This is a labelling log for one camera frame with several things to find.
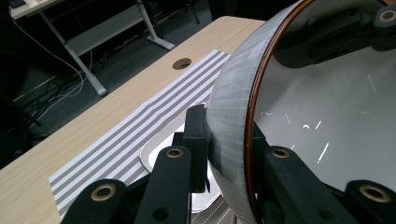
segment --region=dark floor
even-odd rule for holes
[[[157,16],[159,27],[166,41],[177,46],[212,22],[206,0],[195,2],[194,8],[200,21],[199,24],[196,23],[190,7],[187,12],[185,9],[181,9],[174,13],[168,13],[166,15],[160,14]],[[132,41],[122,45],[122,47],[118,47],[117,50],[109,52],[108,57],[100,56],[102,59],[99,63],[94,63],[92,65],[92,72],[95,73],[100,82],[107,89],[108,94],[139,74],[143,69],[159,60],[168,52],[167,49],[163,49],[148,41],[148,35],[148,32],[145,32],[141,36],[134,37]],[[48,81],[49,78],[40,71],[35,71],[35,74],[29,76],[30,83],[28,84],[31,86],[27,85],[28,87],[25,87],[25,89],[30,90],[39,83],[42,83],[43,80]],[[79,94],[76,94],[77,92],[75,91],[67,97],[63,97],[63,95],[74,88],[78,90],[78,85],[80,83],[80,78],[77,75],[72,78],[71,82],[68,81],[67,85],[64,85],[64,80],[54,78],[48,81],[47,84],[42,85],[39,88],[40,90],[30,91],[24,94],[22,99],[16,101],[17,105],[20,105],[32,116],[38,118],[41,126],[35,124],[29,126],[28,137],[24,137],[24,134],[20,141],[23,144],[23,149],[16,150],[17,153],[11,155],[8,159],[4,158],[5,155],[0,155],[0,169],[18,158],[31,146],[40,143],[45,137],[55,133],[72,119],[103,99],[96,93],[91,83],[88,81],[84,81],[83,88]],[[60,90],[61,88],[59,87],[62,86],[65,87],[61,91],[56,92]],[[37,98],[37,95],[39,96],[43,94],[43,92],[47,92],[47,95]]]
[[[184,9],[160,22],[159,27],[166,41],[179,45],[212,22],[205,0],[196,2],[194,8],[200,20],[199,24],[196,23],[191,10],[186,12]],[[100,72],[96,73],[108,93],[113,92],[168,52],[167,49],[149,42],[146,39],[147,36],[148,33],[144,33],[143,36],[133,40],[107,61]],[[33,133],[54,133],[101,99],[92,85],[85,81],[83,89],[78,95],[66,97],[54,105],[39,119],[41,127],[33,126],[31,131]]]

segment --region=screw hole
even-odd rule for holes
[[[350,10],[347,14],[348,14],[349,16],[355,16],[357,13],[358,13],[358,10],[352,9],[352,10]]]
[[[359,191],[366,198],[371,199],[378,203],[388,203],[390,202],[389,195],[381,188],[372,185],[363,185],[359,188]]]
[[[284,149],[275,149],[272,151],[272,154],[279,158],[287,158],[290,156],[290,153]]]
[[[178,158],[183,155],[183,150],[178,149],[178,148],[171,148],[168,151],[166,151],[166,156],[169,158]]]
[[[96,189],[93,190],[91,193],[91,199],[96,202],[106,201],[113,197],[116,193],[116,186],[113,184],[103,184]]]
[[[318,212],[320,217],[327,222],[333,222],[337,219],[335,213],[327,208],[320,208]]]
[[[170,211],[169,209],[165,207],[157,208],[152,216],[157,220],[157,221],[164,221],[169,218]]]

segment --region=gray striped surface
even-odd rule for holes
[[[112,178],[130,185],[147,175],[138,149],[190,105],[208,100],[219,70],[228,58],[229,54],[213,50],[52,175],[49,182],[60,216],[96,180]],[[219,198],[191,220],[192,223],[230,223],[232,217],[226,203]]]

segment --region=white desk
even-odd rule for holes
[[[73,57],[81,70],[85,73],[87,79],[91,82],[93,87],[96,89],[96,92],[100,96],[106,95],[106,89],[102,85],[102,83],[99,82],[96,76],[91,73],[91,71],[87,68],[84,62],[79,58],[80,55],[89,51],[90,49],[97,47],[98,45],[107,41],[109,38],[121,33],[122,31],[130,28],[131,26],[137,24],[142,20],[145,22],[148,28],[148,40],[166,49],[172,49],[175,46],[171,43],[164,41],[163,39],[160,39],[155,34],[154,28],[152,27],[147,11],[145,10],[141,0],[135,0],[135,6],[127,8],[126,10],[108,19],[107,21],[104,21],[92,27],[90,30],[66,41],[61,36],[61,34],[59,34],[55,26],[53,26],[47,16],[43,13],[46,8],[51,7],[62,1],[63,0],[35,0],[30,5],[26,4],[24,6],[11,9],[11,17],[16,20],[23,16],[31,16],[38,13],[44,20],[44,22],[48,25],[48,27],[51,29],[51,31],[55,33],[55,35],[61,41],[61,44]]]

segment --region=black plastic part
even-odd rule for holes
[[[183,146],[191,151],[191,193],[205,192],[210,137],[204,105],[190,107],[186,114]]]
[[[110,192],[109,186],[114,189],[114,194],[107,200],[95,201],[92,194],[96,189],[99,198]],[[127,188],[119,180],[103,179],[90,184],[72,203],[67,211],[63,224],[75,223],[123,223],[129,210],[127,203]]]
[[[183,146],[183,133],[175,133],[172,146]]]
[[[157,157],[134,223],[190,223],[190,173],[191,153],[187,148],[164,148]]]
[[[344,202],[360,223],[396,223],[396,193],[380,184],[351,181]]]
[[[136,180],[133,184],[127,187],[127,200],[129,204],[129,211],[124,223],[134,223],[140,203],[143,200],[143,195],[145,194],[150,176],[151,174],[145,175],[144,177]]]
[[[265,188],[264,172],[262,170],[263,148],[269,147],[262,130],[253,123],[252,138],[252,158],[253,158],[253,181],[256,193],[262,193]]]
[[[266,148],[263,170],[285,223],[357,223],[292,150]]]
[[[301,68],[372,47],[396,48],[396,4],[380,8],[373,16],[359,8],[337,13],[305,28],[285,33],[274,55],[284,66]]]

